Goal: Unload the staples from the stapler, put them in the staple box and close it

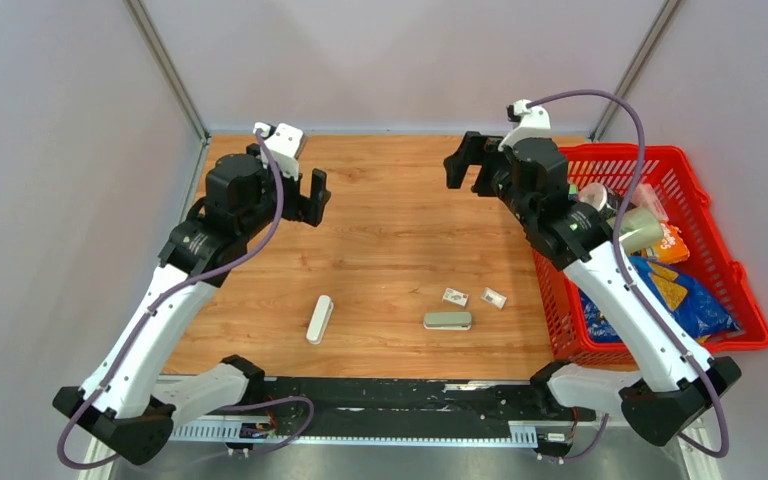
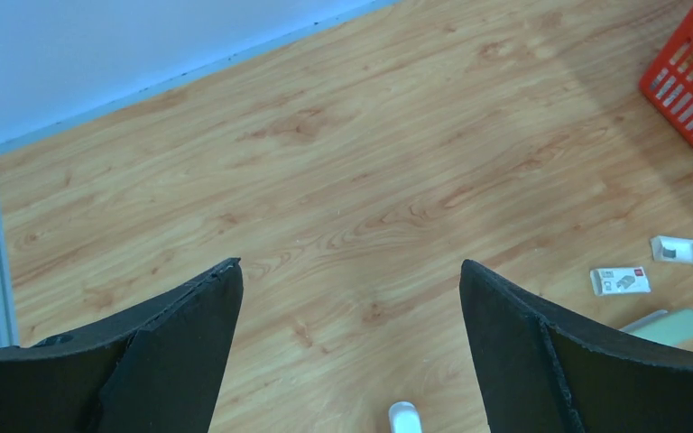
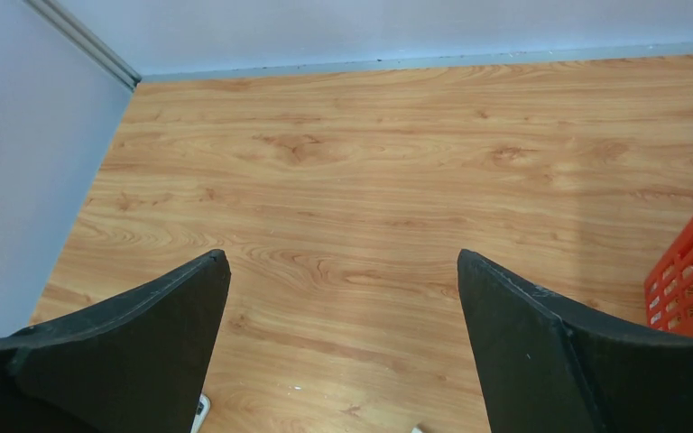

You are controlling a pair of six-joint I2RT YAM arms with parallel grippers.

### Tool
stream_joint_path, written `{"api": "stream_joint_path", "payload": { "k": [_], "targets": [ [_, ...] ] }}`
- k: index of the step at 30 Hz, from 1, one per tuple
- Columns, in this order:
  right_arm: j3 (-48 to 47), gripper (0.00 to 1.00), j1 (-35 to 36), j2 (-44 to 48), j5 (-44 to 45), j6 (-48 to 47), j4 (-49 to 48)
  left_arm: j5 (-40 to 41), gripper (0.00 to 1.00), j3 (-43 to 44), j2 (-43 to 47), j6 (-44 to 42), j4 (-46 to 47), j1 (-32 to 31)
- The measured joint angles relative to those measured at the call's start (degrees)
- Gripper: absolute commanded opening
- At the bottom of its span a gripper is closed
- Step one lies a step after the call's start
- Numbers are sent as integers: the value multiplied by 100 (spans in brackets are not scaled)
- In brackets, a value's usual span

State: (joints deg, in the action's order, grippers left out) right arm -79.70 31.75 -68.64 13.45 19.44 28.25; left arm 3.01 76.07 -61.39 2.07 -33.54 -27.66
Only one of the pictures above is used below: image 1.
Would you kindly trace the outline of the white stapler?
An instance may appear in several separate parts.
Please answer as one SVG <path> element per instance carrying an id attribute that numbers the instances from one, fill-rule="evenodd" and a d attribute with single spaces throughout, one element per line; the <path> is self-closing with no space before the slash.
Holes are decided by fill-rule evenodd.
<path id="1" fill-rule="evenodd" d="M 321 343 L 332 316 L 333 309 L 334 302 L 330 296 L 320 295 L 318 297 L 306 331 L 306 340 L 309 343 L 313 345 Z"/>

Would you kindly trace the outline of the grey green stapler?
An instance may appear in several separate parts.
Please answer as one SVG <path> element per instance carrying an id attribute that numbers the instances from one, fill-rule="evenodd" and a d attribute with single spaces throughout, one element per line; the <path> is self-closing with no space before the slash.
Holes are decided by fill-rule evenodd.
<path id="1" fill-rule="evenodd" d="M 473 317 L 469 312 L 430 312 L 423 318 L 423 326 L 428 330 L 470 330 Z"/>

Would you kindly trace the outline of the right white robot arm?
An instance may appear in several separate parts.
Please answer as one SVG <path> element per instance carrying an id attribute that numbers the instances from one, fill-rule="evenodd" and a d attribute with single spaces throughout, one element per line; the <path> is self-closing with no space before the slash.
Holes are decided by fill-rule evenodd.
<path id="1" fill-rule="evenodd" d="M 531 247 L 595 303 L 638 366 L 619 372 L 553 361 L 531 378 L 538 415 L 584 408 L 620 416 L 643 440 L 663 446 L 708 409 L 722 410 L 740 368 L 728 356 L 711 356 L 676 324 L 617 248 L 613 226 L 570 197 L 568 160 L 553 140 L 507 144 L 468 131 L 443 162 L 447 187 L 460 188 L 473 165 L 480 171 L 472 192 L 507 207 Z"/>

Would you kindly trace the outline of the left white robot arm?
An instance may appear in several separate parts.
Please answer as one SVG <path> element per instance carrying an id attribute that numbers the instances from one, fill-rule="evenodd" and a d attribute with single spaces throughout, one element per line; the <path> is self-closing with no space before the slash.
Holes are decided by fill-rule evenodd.
<path id="1" fill-rule="evenodd" d="M 175 428 L 203 415 L 250 415 L 273 406 L 264 371 L 238 355 L 205 373 L 159 386 L 158 377 L 184 332 L 229 273 L 252 259 L 283 221 L 319 225 L 331 194 L 323 170 L 301 175 L 281 168 L 274 147 L 249 145 L 221 157 L 205 192 L 172 229 L 132 319 L 99 367 L 80 385 L 61 388 L 56 410 L 135 466 L 164 448 Z"/>

